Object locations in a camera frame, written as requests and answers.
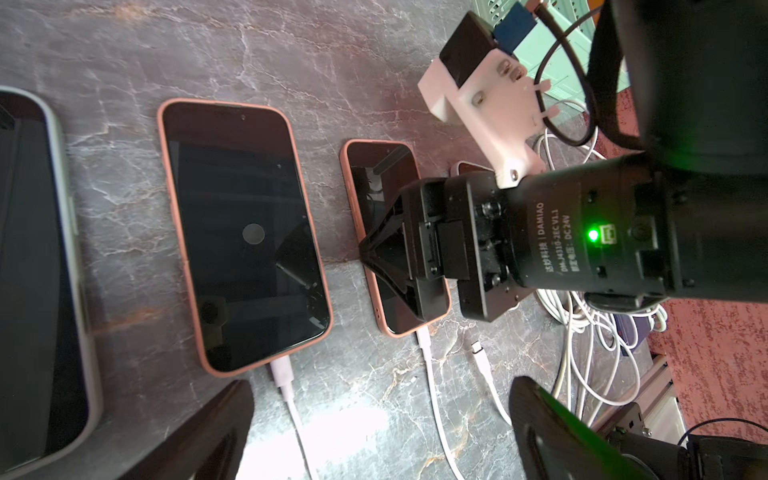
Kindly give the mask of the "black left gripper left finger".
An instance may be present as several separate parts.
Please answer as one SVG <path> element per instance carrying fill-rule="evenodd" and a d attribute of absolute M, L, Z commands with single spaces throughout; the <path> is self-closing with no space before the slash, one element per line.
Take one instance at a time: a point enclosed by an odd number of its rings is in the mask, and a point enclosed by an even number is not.
<path fill-rule="evenodd" d="M 124 479 L 233 479 L 254 413 L 250 384 L 229 383 Z"/>

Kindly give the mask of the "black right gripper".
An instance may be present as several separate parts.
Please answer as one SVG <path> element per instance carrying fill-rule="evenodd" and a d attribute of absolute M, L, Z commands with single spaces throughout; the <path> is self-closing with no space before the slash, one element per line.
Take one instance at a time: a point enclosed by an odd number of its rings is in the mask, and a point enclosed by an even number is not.
<path fill-rule="evenodd" d="M 454 280 L 462 316 L 493 322 L 531 293 L 513 276 L 507 212 L 490 172 L 417 180 L 360 242 L 360 257 L 421 321 L 440 314 Z"/>

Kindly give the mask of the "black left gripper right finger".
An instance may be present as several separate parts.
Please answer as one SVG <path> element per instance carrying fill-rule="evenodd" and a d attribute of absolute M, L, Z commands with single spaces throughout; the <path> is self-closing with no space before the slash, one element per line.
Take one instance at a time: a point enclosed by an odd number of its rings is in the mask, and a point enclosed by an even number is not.
<path fill-rule="evenodd" d="M 528 479 L 652 479 L 528 376 L 516 377 L 510 417 Z"/>

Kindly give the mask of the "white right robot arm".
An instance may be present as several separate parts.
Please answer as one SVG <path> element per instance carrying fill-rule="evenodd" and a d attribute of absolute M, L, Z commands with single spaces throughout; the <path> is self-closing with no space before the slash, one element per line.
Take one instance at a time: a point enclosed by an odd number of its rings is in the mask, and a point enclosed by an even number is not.
<path fill-rule="evenodd" d="M 624 156 L 550 171 L 528 146 L 556 113 L 512 56 L 534 23 L 572 61 L 589 130 Z M 765 302 L 766 82 L 763 1 L 607 1 L 587 65 L 541 1 L 497 26 L 468 13 L 419 88 L 492 168 L 400 188 L 361 260 L 424 321 L 448 279 L 462 314 L 485 321 L 535 289 L 621 313 Z"/>

